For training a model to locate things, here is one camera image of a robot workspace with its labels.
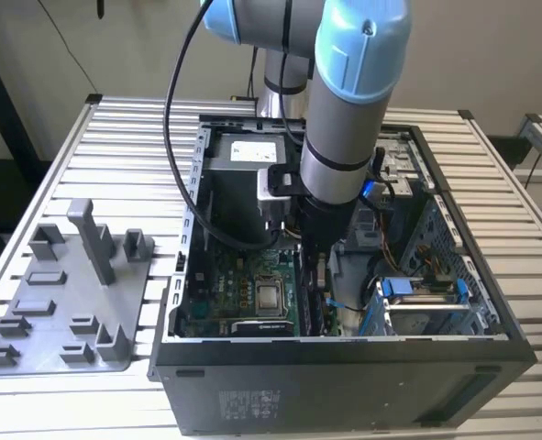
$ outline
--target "motherboard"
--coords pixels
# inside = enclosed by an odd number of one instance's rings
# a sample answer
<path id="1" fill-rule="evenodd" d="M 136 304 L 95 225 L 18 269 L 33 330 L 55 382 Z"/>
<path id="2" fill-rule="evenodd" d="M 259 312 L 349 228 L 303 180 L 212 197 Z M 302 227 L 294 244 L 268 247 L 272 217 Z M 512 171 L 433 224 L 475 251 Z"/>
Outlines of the motherboard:
<path id="1" fill-rule="evenodd" d="M 256 333 L 274 323 L 278 333 L 299 335 L 294 252 L 268 249 L 215 252 L 209 291 L 189 301 L 186 337 Z"/>

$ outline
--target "gray plastic holder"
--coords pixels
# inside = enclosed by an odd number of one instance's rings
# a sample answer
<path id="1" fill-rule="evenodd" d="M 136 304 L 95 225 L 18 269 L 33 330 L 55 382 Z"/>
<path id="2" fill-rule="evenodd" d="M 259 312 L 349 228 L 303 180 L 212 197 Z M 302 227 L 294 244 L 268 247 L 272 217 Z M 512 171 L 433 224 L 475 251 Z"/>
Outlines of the gray plastic holder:
<path id="1" fill-rule="evenodd" d="M 0 318 L 0 375 L 128 367 L 154 240 L 139 229 L 111 236 L 92 210 L 89 200 L 69 209 L 86 236 L 55 225 L 34 232 L 33 258 Z"/>

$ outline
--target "label sticker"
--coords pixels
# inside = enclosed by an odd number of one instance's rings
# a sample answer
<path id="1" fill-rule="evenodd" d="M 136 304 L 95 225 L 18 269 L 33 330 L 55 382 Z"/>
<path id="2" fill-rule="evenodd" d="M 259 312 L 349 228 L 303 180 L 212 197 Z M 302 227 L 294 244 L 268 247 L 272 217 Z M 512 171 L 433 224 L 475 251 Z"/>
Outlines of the label sticker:
<path id="1" fill-rule="evenodd" d="M 229 390 L 219 392 L 223 420 L 276 419 L 280 390 Z"/>
<path id="2" fill-rule="evenodd" d="M 232 142 L 230 160 L 233 162 L 269 162 L 277 161 L 277 145 L 274 142 Z"/>

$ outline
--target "white label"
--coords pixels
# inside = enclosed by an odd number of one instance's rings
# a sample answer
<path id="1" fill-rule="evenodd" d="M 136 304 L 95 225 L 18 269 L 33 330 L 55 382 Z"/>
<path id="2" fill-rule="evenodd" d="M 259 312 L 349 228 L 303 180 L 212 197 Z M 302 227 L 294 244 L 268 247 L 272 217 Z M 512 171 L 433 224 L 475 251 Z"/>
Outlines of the white label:
<path id="1" fill-rule="evenodd" d="M 232 142 L 230 160 L 233 162 L 269 162 L 277 161 L 277 145 L 274 142 Z"/>

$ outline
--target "wire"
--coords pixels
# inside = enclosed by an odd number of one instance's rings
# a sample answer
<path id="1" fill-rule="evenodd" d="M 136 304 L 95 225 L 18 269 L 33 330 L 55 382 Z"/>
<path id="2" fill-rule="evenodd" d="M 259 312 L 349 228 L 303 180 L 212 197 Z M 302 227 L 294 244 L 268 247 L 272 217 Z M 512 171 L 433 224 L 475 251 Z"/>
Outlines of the wire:
<path id="1" fill-rule="evenodd" d="M 252 47 L 252 59 L 250 60 L 250 76 L 249 76 L 249 86 L 246 91 L 246 96 L 248 98 L 254 98 L 254 68 L 256 67 L 256 59 L 259 54 L 259 48 L 256 46 Z"/>
<path id="2" fill-rule="evenodd" d="M 195 206 L 194 201 L 191 200 L 191 196 L 187 192 L 187 188 L 185 188 L 185 185 L 183 183 L 183 177 L 181 176 L 181 173 L 179 172 L 179 169 L 177 168 L 177 163 L 175 162 L 175 157 L 172 152 L 171 132 L 169 128 L 169 123 L 171 120 L 172 97 L 174 95 L 177 82 L 179 80 L 179 74 L 181 73 L 181 67 L 183 66 L 183 60 L 185 58 L 185 54 L 187 53 L 187 49 L 189 48 L 189 44 L 191 43 L 191 40 L 195 34 L 195 31 L 199 27 L 199 24 L 201 23 L 205 15 L 205 12 L 207 12 L 207 9 L 212 4 L 212 2 L 213 0 L 205 0 L 203 2 L 201 8 L 199 9 L 199 12 L 195 16 L 194 22 L 192 23 L 191 27 L 189 28 L 189 31 L 187 32 L 187 35 L 185 36 L 183 45 L 181 47 L 181 51 L 179 52 L 177 61 L 175 62 L 175 67 L 172 73 L 171 83 L 169 84 L 169 90 L 167 91 L 167 99 L 165 101 L 165 106 L 164 106 L 163 125 L 162 125 L 164 145 L 165 145 L 165 150 L 167 151 L 167 159 L 169 160 L 169 164 L 171 165 L 172 175 L 175 178 L 175 183 L 177 184 L 177 187 L 179 188 L 179 192 L 181 193 L 183 200 L 187 204 L 187 207 L 193 213 L 197 222 L 199 222 L 199 224 L 205 230 L 207 230 L 212 236 L 214 236 L 220 242 L 224 243 L 225 245 L 231 248 L 244 249 L 244 250 L 261 250 L 265 248 L 270 248 L 277 242 L 277 240 L 279 239 L 279 231 L 276 229 L 272 230 L 270 239 L 265 241 L 264 243 L 245 243 L 245 242 L 236 240 L 234 237 L 226 234 L 225 232 L 221 231 L 217 227 L 213 226 L 199 212 L 199 210 L 197 209 L 197 206 Z"/>
<path id="3" fill-rule="evenodd" d="M 85 71 L 85 69 L 83 68 L 83 66 L 81 65 L 81 63 L 77 60 L 77 58 L 73 55 L 73 53 L 71 52 L 71 49 L 69 49 L 69 45 L 67 44 L 67 40 L 65 39 L 65 37 L 62 35 L 61 31 L 59 30 L 59 27 L 57 26 L 57 24 L 55 23 L 55 21 L 52 19 L 52 16 L 50 15 L 50 12 L 49 10 L 44 6 L 44 4 L 42 3 L 42 0 L 37 0 L 39 2 L 39 5 L 40 7 L 44 10 L 45 14 L 47 15 L 47 17 L 49 18 L 50 20 L 50 23 L 52 23 L 52 25 L 54 26 L 54 28 L 56 29 L 57 33 L 59 34 L 59 37 L 61 37 L 62 39 L 62 44 L 65 45 L 65 48 L 67 49 L 67 51 L 69 52 L 69 55 L 71 55 L 71 58 L 73 61 L 75 61 L 75 63 L 79 66 L 79 69 L 81 70 L 81 72 L 83 72 L 83 75 L 85 75 L 85 78 L 87 78 L 87 81 L 91 84 L 91 86 L 93 87 L 94 89 L 94 92 L 98 93 L 97 92 L 97 87 L 95 87 L 95 84 L 93 81 L 91 81 L 91 78 L 89 77 L 89 75 L 87 74 L 87 72 Z"/>
<path id="4" fill-rule="evenodd" d="M 287 132 L 287 136 L 289 139 L 298 146 L 302 146 L 304 143 L 296 138 L 289 128 L 289 124 L 287 123 L 287 117 L 285 116 L 285 103 L 282 100 L 282 77 L 285 74 L 285 63 L 287 62 L 287 53 L 283 53 L 282 59 L 281 59 L 281 72 L 279 73 L 279 110 L 281 110 L 281 118 L 282 122 L 285 125 L 285 131 Z"/>
<path id="5" fill-rule="evenodd" d="M 288 229 L 285 227 L 284 231 L 289 234 L 291 237 L 293 237 L 295 240 L 301 241 L 301 234 L 297 234 L 296 232 Z"/>
<path id="6" fill-rule="evenodd" d="M 534 162 L 534 165 L 531 167 L 529 175 L 527 176 L 527 180 L 525 181 L 525 185 L 524 185 L 525 189 L 527 189 L 527 185 L 529 185 L 529 181 L 531 181 L 531 176 L 534 173 L 534 171 L 536 170 L 537 163 L 539 162 L 541 157 L 542 157 L 541 153 L 537 153 L 536 161 Z"/>
<path id="7" fill-rule="evenodd" d="M 350 310 L 351 312 L 364 312 L 364 309 L 355 309 L 354 307 L 350 307 L 349 305 L 345 305 L 342 302 L 332 300 L 331 298 L 326 298 L 326 304 L 337 307 L 338 309 Z"/>
<path id="8" fill-rule="evenodd" d="M 389 181 L 386 181 L 385 179 L 383 179 L 381 177 L 376 179 L 376 181 L 379 182 L 379 183 L 384 184 L 384 186 L 387 187 L 387 189 L 389 190 L 389 196 L 391 197 L 391 203 L 393 203 L 395 201 L 395 189 L 393 188 L 391 183 Z"/>

